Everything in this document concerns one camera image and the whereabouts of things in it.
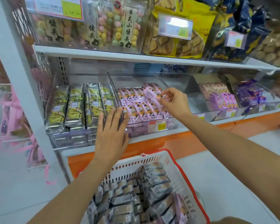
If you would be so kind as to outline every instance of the orange counter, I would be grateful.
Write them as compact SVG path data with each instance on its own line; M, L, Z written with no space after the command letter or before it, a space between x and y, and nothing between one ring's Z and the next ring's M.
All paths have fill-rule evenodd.
M280 128L280 112L261 117L243 119L217 125L221 129L241 135L252 137L254 135ZM206 147L190 131L176 133L164 137L150 139L142 142L129 144L122 159L149 153L162 148L170 150L175 159L180 159L206 150ZM90 163L94 152L68 157L68 165L73 177Z

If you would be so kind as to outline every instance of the hand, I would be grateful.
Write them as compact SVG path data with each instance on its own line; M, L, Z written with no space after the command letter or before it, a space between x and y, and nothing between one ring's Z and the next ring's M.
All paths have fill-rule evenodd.
M188 104L187 95L183 92L171 87L162 92L161 95L166 96L164 98L159 98L158 101L177 120L181 121L184 118L192 115Z
M118 128L119 119L122 115L122 107L118 107L115 115L114 113L115 110L112 109L107 117L104 129L103 113L101 113L98 118L98 131L96 135L95 153L93 158L101 166L106 166L108 171L120 159L129 143L128 133L125 133L125 128L129 122L129 118L125 117L124 121Z

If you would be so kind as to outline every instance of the white plastic basket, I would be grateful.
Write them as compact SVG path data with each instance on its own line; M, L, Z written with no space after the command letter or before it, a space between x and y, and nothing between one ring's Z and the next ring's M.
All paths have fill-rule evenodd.
M210 220L201 206L193 186L189 182L182 168L177 164L172 154L167 149L159 150L152 154L142 154L118 161L103 180L103 184L122 179L133 179L139 175L140 167L145 163L160 162L171 180L172 188L185 199L195 224L209 224Z

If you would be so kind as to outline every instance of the forearm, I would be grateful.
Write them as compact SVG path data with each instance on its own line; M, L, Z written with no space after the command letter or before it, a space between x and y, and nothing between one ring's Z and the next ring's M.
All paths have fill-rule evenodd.
M280 156L195 116L183 119L200 142L280 220Z
M86 169L27 224L79 224L109 167L93 160Z

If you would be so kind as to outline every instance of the left hand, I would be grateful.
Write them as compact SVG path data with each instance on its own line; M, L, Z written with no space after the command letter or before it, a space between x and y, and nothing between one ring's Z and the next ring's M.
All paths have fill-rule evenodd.
M115 110L112 109L107 117L104 129L104 115L102 113L100 114L94 153L94 160L107 166L108 170L120 159L129 143L128 133L125 133L129 118L125 117L118 128L119 119L122 115L122 107L118 107L115 115L114 113Z

